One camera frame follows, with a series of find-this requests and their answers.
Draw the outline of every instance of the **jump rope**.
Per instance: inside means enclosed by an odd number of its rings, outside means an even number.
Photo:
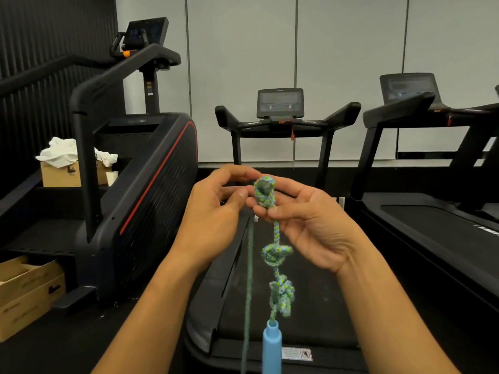
[[[260,206],[267,209],[275,206],[275,180],[270,176],[260,178],[254,184],[254,196]],[[246,374],[247,352],[250,344],[250,310],[253,290],[253,219],[248,221],[247,240],[247,279],[246,279],[246,307],[244,342],[242,345],[241,374]],[[284,275],[279,273],[279,266],[284,262],[286,256],[293,252],[289,245],[280,244],[279,222],[274,220],[274,243],[265,246],[261,255],[265,263],[272,267],[275,281],[269,283],[271,289],[270,307],[271,316],[267,321],[263,333],[262,344],[262,374],[281,373],[281,348],[283,338],[279,330],[279,323],[275,319],[277,313],[284,317],[291,315],[291,302],[294,301],[293,283]]]

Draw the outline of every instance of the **white wall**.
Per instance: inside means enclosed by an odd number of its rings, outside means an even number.
[[[498,102],[498,11],[499,0],[410,0],[404,72],[433,72],[452,107]],[[399,151],[455,151],[466,131],[400,130]]]
[[[168,18],[165,47],[178,52],[182,63],[169,71],[158,72],[160,111],[189,113],[185,0],[116,0],[116,12],[119,31],[126,31],[130,21]],[[128,76],[123,88],[126,112],[146,112],[142,74],[136,71]]]
[[[232,161],[231,138],[216,123],[226,106],[257,120],[257,92],[293,87],[295,0],[187,0],[192,117],[201,162]],[[292,160],[290,139],[242,139],[243,161]]]
[[[351,101],[355,125],[338,131],[331,159],[358,159],[362,112],[381,106],[379,76],[402,69],[407,0],[298,0],[297,86],[305,119],[323,119]],[[396,130],[385,130],[376,158],[395,158]],[[297,160],[318,160],[321,138],[296,140]]]

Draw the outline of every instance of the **blue handle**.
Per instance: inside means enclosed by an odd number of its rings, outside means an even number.
[[[264,329],[264,346],[261,357],[261,374],[281,374],[281,359],[283,351],[283,335],[279,330],[277,320],[274,325],[267,321]]]

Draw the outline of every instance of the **rope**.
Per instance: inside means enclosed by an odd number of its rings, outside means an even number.
[[[260,178],[254,184],[254,196],[258,203],[266,207],[275,206],[275,180],[270,176]],[[281,245],[279,222],[274,220],[274,243],[265,246],[261,255],[267,265],[273,268],[275,281],[269,283],[271,288],[271,325],[275,325],[275,317],[280,312],[284,317],[291,315],[291,302],[294,301],[293,283],[283,274],[279,273],[279,265],[286,256],[293,252],[289,245]],[[242,345],[241,374],[246,374],[247,352],[250,344],[250,309],[253,287],[253,220],[248,221],[248,266],[246,278],[246,309],[244,342]]]
[[[270,176],[260,178],[254,184],[254,196],[258,203],[267,209],[275,206],[275,180]],[[265,246],[261,252],[264,261],[274,271],[275,281],[269,283],[271,288],[271,325],[275,324],[275,317],[280,312],[285,318],[291,315],[291,302],[294,301],[293,283],[279,273],[279,265],[286,256],[293,252],[289,245],[281,245],[279,222],[274,220],[274,243]]]

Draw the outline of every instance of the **display monitor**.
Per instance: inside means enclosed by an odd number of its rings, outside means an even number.
[[[304,115],[303,89],[278,88],[258,91],[257,118],[302,118]]]
[[[166,31],[168,30],[168,19],[160,17],[131,21],[126,30],[123,46],[128,50],[142,48],[142,30],[146,31],[147,40],[150,44],[156,43],[162,46],[165,43]]]
[[[435,94],[434,104],[442,102],[433,73],[397,73],[382,75],[379,78],[379,81],[381,83],[381,91],[383,93],[383,102],[385,105],[424,92],[432,92]]]

